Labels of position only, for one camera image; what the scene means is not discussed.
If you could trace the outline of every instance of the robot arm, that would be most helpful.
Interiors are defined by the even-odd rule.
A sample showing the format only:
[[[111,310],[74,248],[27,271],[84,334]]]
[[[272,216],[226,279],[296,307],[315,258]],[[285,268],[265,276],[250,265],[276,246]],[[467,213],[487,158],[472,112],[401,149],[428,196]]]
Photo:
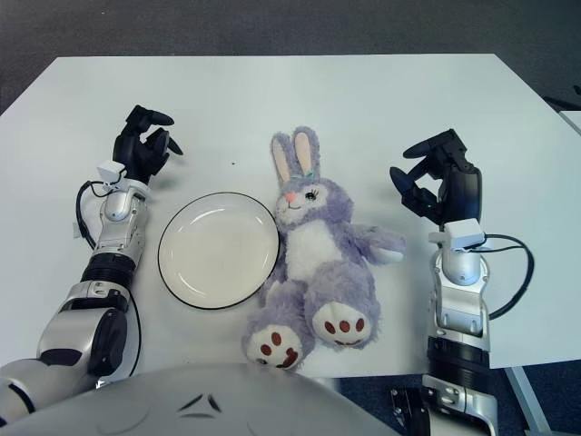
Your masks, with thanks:
[[[125,313],[144,246],[147,184],[167,161],[168,149],[182,154],[161,128],[144,143],[140,140],[152,124],[173,124],[169,116],[135,106],[126,122],[115,141],[113,161],[99,167],[108,194],[101,207],[98,242],[80,225],[94,248],[81,281],[46,326],[36,358],[0,368],[0,427],[93,389],[100,377],[121,364]]]
[[[498,434],[497,400],[489,394],[487,383],[490,343],[483,292],[489,268],[473,250],[486,241],[478,223],[482,175],[466,160],[466,150],[454,130],[448,130],[403,154],[423,157],[409,173],[395,167],[389,170],[402,204],[428,217],[440,230],[429,236],[438,251],[430,264],[435,286],[429,306],[429,372],[422,378],[422,405],[408,415],[405,408],[396,408],[412,434],[429,434],[428,410],[484,424],[489,434]],[[438,197],[416,185],[425,174],[442,180]],[[407,403],[412,393],[394,390],[391,397],[394,404],[404,398]]]

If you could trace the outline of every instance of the white table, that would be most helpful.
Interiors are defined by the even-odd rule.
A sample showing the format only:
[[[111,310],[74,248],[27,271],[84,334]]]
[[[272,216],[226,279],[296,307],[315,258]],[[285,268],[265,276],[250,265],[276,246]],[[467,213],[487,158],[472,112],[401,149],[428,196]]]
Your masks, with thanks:
[[[581,134],[581,111],[561,111],[559,113],[577,133]]]
[[[185,151],[152,180],[147,248],[134,282],[143,317],[139,371],[186,362],[243,362],[245,319],[257,299],[218,312],[177,301],[163,286],[157,244],[190,200],[236,191],[274,205],[269,155],[276,131],[313,127],[322,174],[355,200],[354,222],[404,233],[407,259],[373,268],[383,307],[379,340],[363,352],[318,346],[301,372],[361,376],[426,370],[427,243],[435,226],[399,204],[391,165],[403,150],[453,127],[484,175],[482,224],[513,234],[535,253],[534,280],[521,303],[491,323],[491,365],[581,358],[578,310],[578,186],[581,137],[491,54],[329,57],[60,58],[0,117],[0,362],[33,357],[37,340],[90,252],[72,238],[74,197],[110,158],[135,104],[175,119]],[[426,183],[434,188],[432,182]],[[95,213],[98,202],[84,208]],[[98,222],[89,220],[93,233]],[[523,279],[519,251],[488,256],[491,309]],[[135,346],[134,330],[126,374]]]

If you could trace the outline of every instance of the plate rim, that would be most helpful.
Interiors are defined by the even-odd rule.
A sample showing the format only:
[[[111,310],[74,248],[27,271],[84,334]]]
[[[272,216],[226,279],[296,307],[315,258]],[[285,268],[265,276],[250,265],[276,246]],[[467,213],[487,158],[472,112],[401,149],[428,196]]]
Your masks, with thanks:
[[[238,302],[234,302],[232,304],[228,304],[226,306],[220,306],[220,307],[201,307],[201,306],[196,306],[195,304],[191,304],[189,302],[184,301],[183,299],[181,299],[179,296],[177,296],[173,291],[172,288],[167,284],[167,282],[165,281],[165,279],[163,278],[163,273],[162,273],[162,266],[160,265],[160,250],[162,249],[162,240],[163,237],[165,235],[165,232],[167,231],[168,227],[170,226],[170,224],[172,223],[172,221],[175,219],[176,216],[178,216],[180,214],[181,211],[183,211],[186,207],[188,207],[190,204],[195,203],[199,200],[201,200],[202,198],[206,198],[206,197],[210,197],[212,195],[217,195],[220,193],[229,193],[229,194],[234,194],[234,195],[241,195],[242,197],[246,197],[246,198],[250,198],[251,200],[253,200],[254,202],[256,202],[257,204],[259,204],[266,212],[268,215],[271,216],[272,218],[272,222],[274,223],[274,228],[276,229],[276,236],[277,236],[277,248],[276,248],[276,259],[274,261],[274,263],[272,264],[272,268],[269,271],[268,275],[266,276],[266,279],[264,279],[264,282],[262,282],[258,288],[256,288],[254,291],[252,291],[247,297],[244,297],[242,300],[239,300]],[[165,228],[163,229],[162,232],[162,236],[160,237],[160,241],[157,243],[157,270],[160,274],[160,277],[162,278],[162,282],[163,285],[165,286],[165,289],[167,289],[171,295],[173,295],[174,298],[176,298],[178,301],[182,302],[183,304],[186,304],[190,307],[193,307],[195,309],[201,309],[203,311],[219,311],[221,309],[228,309],[230,307],[236,306],[237,304],[240,304],[242,302],[245,302],[246,300],[248,300],[249,298],[251,298],[260,288],[261,286],[266,282],[266,280],[268,280],[268,278],[271,276],[272,272],[274,271],[274,267],[276,266],[277,261],[279,260],[279,253],[281,251],[281,236],[279,235],[279,229],[276,225],[276,221],[274,220],[274,215],[272,215],[271,211],[269,211],[269,209],[259,200],[257,200],[256,198],[246,194],[246,193],[236,193],[234,191],[219,191],[217,193],[207,193],[205,195],[202,195],[201,197],[195,198],[193,200],[191,200],[189,203],[185,204],[178,212],[176,212],[173,216],[172,219],[170,219],[170,221],[168,221],[168,223],[165,225]]]

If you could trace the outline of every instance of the bunny ear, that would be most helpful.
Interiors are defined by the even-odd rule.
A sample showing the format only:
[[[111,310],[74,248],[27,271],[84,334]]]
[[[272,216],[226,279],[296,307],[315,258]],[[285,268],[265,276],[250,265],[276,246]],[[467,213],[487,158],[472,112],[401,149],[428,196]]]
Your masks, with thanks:
[[[309,127],[299,127],[294,132],[294,151],[303,175],[319,177],[319,140]]]
[[[286,183],[291,179],[291,171],[289,170],[289,164],[287,163],[287,157],[282,148],[281,141],[276,136],[272,138],[271,149],[276,169],[279,172],[279,177],[283,183]]]
[[[287,134],[275,134],[271,141],[271,152],[281,183],[300,176],[299,161],[294,154],[291,139]]]

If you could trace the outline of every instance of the bunny eye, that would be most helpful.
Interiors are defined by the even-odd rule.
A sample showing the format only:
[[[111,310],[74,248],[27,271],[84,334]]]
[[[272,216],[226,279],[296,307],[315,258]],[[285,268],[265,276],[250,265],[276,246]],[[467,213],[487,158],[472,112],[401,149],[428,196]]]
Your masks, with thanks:
[[[307,200],[310,200],[312,202],[314,202],[315,200],[317,200],[317,195],[319,194],[319,191],[315,191],[314,189],[312,191],[309,191],[308,193],[305,193],[305,198]]]

